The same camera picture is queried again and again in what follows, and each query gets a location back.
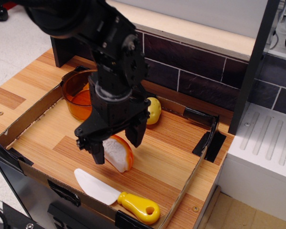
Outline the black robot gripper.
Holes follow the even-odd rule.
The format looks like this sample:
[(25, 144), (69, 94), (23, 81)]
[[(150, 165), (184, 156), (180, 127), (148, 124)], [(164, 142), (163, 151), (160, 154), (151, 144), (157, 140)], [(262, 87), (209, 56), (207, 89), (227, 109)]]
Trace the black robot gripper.
[(103, 140), (125, 131), (125, 136), (134, 147), (143, 140), (149, 117), (147, 92), (141, 82), (117, 97), (99, 86), (96, 76), (88, 78), (92, 113), (75, 129), (77, 146), (88, 151), (96, 164), (105, 163)]

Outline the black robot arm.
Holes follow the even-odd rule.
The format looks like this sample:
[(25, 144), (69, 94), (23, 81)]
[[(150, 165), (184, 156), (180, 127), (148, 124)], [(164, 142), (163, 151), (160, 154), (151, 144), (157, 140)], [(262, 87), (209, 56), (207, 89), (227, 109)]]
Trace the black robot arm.
[(135, 26), (103, 0), (20, 0), (30, 19), (57, 39), (87, 44), (97, 65), (89, 76), (92, 113), (76, 130), (77, 145), (103, 164), (104, 140), (124, 131), (142, 142), (149, 117), (142, 80), (148, 76)]

